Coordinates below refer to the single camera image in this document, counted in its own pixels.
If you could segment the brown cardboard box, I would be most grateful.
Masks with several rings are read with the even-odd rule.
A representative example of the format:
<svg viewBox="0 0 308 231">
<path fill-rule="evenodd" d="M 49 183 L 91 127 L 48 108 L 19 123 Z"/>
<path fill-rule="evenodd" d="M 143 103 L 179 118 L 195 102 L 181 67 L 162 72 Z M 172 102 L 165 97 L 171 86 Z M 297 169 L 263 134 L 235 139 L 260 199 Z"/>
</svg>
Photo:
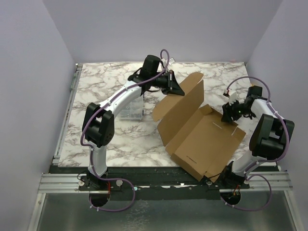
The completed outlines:
<svg viewBox="0 0 308 231">
<path fill-rule="evenodd" d="M 246 133 L 204 102 L 203 74 L 188 75 L 183 96 L 169 94 L 153 109 L 157 130 L 170 158 L 198 181 L 217 181 Z"/>
</svg>

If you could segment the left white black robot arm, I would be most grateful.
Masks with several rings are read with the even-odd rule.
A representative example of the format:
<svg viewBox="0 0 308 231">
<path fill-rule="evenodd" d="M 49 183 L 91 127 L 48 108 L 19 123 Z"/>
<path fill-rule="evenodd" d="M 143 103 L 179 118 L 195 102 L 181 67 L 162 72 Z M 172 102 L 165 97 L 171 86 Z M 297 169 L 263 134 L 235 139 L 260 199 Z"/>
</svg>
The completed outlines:
<svg viewBox="0 0 308 231">
<path fill-rule="evenodd" d="M 133 72 L 124 86 L 105 101 L 87 106 L 80 144 L 90 148 L 90 165 L 88 170 L 92 174 L 90 185 L 101 190 L 106 185 L 107 145 L 115 134 L 115 118 L 132 101 L 141 97 L 152 87 L 157 87 L 164 95 L 183 96 L 184 90 L 175 78 L 174 71 L 169 65 L 172 58 L 147 55 L 142 67 Z"/>
</svg>

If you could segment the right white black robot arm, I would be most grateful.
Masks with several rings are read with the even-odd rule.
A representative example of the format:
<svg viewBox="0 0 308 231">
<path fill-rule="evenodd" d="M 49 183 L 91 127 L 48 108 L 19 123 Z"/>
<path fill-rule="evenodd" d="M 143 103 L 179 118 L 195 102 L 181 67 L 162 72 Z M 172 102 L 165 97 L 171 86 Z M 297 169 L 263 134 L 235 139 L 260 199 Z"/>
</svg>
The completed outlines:
<svg viewBox="0 0 308 231">
<path fill-rule="evenodd" d="M 291 120 L 278 117 L 272 104 L 262 96 L 262 87 L 248 88 L 245 100 L 237 100 L 237 93 L 224 90 L 224 96 L 229 101 L 222 106 L 221 121 L 232 123 L 244 118 L 257 118 L 258 124 L 249 142 L 250 154 L 244 154 L 239 159 L 229 163 L 218 181 L 226 188 L 242 185 L 245 176 L 265 162 L 276 162 L 287 148 L 287 141 L 291 140 L 295 124 Z"/>
</svg>

